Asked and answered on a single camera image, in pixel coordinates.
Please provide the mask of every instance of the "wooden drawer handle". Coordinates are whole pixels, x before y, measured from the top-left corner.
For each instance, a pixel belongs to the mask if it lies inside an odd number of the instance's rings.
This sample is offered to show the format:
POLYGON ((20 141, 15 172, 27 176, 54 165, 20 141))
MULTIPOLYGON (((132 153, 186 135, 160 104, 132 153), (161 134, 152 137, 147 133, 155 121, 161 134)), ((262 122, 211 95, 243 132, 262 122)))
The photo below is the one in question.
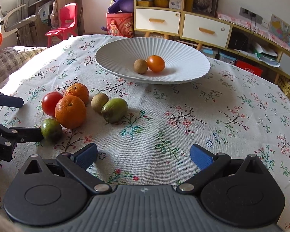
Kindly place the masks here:
POLYGON ((207 33, 207 34, 211 34, 211 35, 214 35, 215 34, 214 31, 210 31, 210 30, 205 29, 205 28, 199 28, 199 31, 204 32, 204 33, 207 33))
POLYGON ((155 18, 149 18, 149 21, 150 22, 159 22, 159 23, 164 23, 165 20, 162 20, 162 19, 155 19, 155 18))

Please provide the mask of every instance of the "red tomato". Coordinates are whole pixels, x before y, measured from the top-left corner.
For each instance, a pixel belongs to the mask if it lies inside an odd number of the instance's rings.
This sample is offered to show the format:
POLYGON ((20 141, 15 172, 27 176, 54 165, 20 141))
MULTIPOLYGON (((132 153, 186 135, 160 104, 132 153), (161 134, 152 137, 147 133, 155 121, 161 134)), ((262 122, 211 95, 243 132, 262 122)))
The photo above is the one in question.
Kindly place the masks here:
POLYGON ((147 59, 149 69, 153 72, 161 72, 165 68, 165 62, 163 58, 158 55, 152 55, 147 59))
POLYGON ((42 100, 43 112, 49 116, 55 117, 56 105, 62 98, 63 95, 56 91, 46 94, 42 100))

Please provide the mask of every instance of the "red chair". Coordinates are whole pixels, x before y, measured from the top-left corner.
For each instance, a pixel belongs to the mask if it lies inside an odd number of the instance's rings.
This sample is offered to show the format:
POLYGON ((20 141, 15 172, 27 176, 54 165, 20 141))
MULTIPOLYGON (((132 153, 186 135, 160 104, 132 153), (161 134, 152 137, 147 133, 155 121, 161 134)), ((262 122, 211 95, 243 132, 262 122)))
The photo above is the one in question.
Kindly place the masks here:
POLYGON ((68 33, 71 33, 73 36, 78 36, 75 32, 77 29, 77 4, 70 3, 60 9, 60 21, 61 26, 57 29, 53 29, 45 34, 48 37, 47 47, 52 45, 52 37, 56 36, 60 40, 67 40, 68 33))

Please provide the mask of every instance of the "fluted plate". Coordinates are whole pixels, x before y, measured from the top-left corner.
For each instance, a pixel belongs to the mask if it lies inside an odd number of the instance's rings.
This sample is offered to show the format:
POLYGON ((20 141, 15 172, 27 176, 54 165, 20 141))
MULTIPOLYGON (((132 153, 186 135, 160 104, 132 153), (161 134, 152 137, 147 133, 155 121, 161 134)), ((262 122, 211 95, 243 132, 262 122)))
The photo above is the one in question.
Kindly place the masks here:
POLYGON ((148 84, 182 84, 206 75, 211 65, 196 49, 176 41, 161 38, 126 38, 101 47, 95 60, 107 72, 129 80, 148 84), (137 59, 158 55, 165 61, 165 69, 154 73, 150 69, 141 75, 134 71, 137 59))

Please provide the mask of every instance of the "curtain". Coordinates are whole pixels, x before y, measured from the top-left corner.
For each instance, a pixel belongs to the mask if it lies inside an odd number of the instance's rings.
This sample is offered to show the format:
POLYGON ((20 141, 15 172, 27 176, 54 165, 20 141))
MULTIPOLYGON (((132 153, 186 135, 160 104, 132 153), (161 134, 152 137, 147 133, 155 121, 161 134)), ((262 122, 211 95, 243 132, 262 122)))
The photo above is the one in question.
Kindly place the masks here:
MULTIPOLYGON (((28 5, 29 0, 17 0, 17 6, 26 4, 25 7, 22 7, 20 13, 18 13, 18 20, 23 20, 28 17, 28 5)), ((22 46, 33 46, 33 40, 30 32, 29 25, 26 25, 18 30, 20 35, 19 40, 22 46)))

